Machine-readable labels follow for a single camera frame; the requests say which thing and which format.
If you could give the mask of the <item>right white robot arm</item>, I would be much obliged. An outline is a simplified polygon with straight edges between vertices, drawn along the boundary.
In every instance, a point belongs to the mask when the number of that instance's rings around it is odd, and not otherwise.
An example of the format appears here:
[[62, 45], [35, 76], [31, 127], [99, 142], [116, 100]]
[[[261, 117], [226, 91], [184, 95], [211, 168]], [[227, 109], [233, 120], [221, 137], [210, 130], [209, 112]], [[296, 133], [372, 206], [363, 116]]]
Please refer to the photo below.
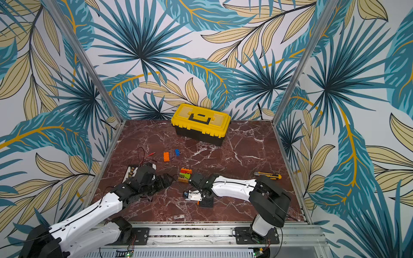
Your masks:
[[193, 174], [189, 180], [195, 189], [183, 193], [187, 201], [197, 201], [202, 207], [213, 207], [215, 197], [231, 197], [252, 204], [258, 213], [250, 227], [250, 235], [265, 238], [275, 227], [284, 227], [291, 198], [274, 180], [259, 176], [239, 180], [213, 174], [204, 177]]

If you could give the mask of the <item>green 2x4 brick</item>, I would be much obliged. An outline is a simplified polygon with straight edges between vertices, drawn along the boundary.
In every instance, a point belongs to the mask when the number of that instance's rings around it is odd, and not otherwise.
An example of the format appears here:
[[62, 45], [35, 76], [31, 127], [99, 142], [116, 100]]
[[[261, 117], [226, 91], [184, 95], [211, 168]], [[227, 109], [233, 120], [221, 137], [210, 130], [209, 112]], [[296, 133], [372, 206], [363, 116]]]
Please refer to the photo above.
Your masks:
[[180, 177], [182, 177], [182, 178], [186, 178], [186, 179], [190, 179], [190, 177], [191, 177], [191, 174], [187, 174], [187, 173], [180, 173]]

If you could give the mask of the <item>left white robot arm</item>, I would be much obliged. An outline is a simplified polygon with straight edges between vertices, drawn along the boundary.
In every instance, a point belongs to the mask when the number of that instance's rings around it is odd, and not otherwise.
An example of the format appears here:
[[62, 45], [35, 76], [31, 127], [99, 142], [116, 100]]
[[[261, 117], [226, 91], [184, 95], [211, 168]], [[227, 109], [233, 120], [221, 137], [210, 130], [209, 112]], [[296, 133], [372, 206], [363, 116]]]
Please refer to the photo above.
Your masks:
[[132, 225], [123, 217], [111, 219], [104, 226], [98, 223], [171, 186], [174, 177], [156, 174], [152, 164], [137, 168], [134, 176], [112, 187], [99, 201], [81, 212], [51, 226], [40, 225], [24, 241], [21, 258], [79, 258], [105, 245], [132, 245], [136, 239]]

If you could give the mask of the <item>aluminium front rail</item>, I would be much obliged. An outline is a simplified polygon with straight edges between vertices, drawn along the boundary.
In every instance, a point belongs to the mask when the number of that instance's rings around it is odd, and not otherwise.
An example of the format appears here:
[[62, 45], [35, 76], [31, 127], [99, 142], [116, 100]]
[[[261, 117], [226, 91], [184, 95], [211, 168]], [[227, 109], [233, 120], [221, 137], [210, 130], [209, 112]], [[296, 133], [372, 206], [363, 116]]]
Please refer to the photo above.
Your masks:
[[232, 230], [249, 222], [132, 223], [148, 227], [145, 246], [109, 245], [87, 254], [89, 258], [331, 258], [320, 226], [287, 222], [276, 227], [279, 244], [237, 245]]

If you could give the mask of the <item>tan 2x4 brick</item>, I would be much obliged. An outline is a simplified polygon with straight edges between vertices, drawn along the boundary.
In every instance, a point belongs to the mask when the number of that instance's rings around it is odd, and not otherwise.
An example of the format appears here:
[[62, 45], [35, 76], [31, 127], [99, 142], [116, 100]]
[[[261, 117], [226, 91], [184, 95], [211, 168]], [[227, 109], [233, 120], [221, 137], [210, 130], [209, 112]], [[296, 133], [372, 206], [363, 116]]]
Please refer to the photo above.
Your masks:
[[177, 180], [178, 180], [179, 182], [182, 182], [182, 183], [188, 183], [188, 182], [189, 182], [189, 179], [184, 178], [184, 177], [179, 177]]

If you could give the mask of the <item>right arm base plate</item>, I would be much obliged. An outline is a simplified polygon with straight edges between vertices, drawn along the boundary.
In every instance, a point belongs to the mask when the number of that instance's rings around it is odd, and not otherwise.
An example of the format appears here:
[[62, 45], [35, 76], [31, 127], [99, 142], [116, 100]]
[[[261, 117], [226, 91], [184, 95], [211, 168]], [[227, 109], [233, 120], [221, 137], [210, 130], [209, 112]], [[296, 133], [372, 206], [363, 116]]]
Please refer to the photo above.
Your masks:
[[270, 229], [263, 237], [254, 233], [250, 227], [236, 227], [232, 230], [232, 235], [236, 238], [237, 245], [276, 245], [280, 243], [280, 235], [276, 228]]

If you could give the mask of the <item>yellow black toolbox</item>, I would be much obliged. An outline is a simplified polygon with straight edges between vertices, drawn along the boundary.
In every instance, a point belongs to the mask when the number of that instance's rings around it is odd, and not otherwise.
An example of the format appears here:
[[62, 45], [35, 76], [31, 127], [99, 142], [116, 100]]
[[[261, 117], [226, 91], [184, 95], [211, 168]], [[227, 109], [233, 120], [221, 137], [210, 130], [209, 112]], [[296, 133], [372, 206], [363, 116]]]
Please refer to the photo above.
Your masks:
[[222, 145], [230, 121], [226, 113], [189, 104], [181, 104], [171, 118], [178, 135], [216, 146]]

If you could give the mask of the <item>yellow utility knife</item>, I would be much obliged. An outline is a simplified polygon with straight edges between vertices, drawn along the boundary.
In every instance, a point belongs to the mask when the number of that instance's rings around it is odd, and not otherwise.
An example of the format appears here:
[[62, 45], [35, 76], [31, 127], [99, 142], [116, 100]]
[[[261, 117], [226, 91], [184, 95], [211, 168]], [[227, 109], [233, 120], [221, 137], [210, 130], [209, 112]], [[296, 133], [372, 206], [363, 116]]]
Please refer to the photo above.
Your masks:
[[280, 180], [282, 176], [280, 174], [271, 174], [271, 173], [263, 173], [263, 172], [254, 172], [255, 176], [265, 176], [269, 177], [271, 180]]

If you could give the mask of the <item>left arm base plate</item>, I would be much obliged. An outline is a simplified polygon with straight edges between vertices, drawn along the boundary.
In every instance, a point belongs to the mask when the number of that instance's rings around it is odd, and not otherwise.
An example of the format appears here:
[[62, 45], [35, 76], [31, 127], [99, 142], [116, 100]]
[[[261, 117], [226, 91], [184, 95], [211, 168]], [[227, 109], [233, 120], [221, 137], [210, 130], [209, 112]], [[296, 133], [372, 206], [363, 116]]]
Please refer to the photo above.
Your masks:
[[145, 246], [149, 237], [148, 227], [133, 227], [122, 233], [120, 242], [128, 246]]

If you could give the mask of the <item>orange 2x4 brick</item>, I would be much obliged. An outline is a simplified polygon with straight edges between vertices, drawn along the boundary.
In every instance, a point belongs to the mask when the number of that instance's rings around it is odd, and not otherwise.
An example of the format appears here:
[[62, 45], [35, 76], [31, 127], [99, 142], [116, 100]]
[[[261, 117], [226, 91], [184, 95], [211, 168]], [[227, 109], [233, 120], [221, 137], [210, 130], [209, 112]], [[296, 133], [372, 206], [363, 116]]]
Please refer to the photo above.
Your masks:
[[192, 170], [191, 170], [191, 169], [184, 169], [184, 168], [182, 168], [182, 169], [180, 170], [180, 173], [192, 174]]
[[163, 161], [170, 162], [170, 154], [168, 152], [163, 153]]

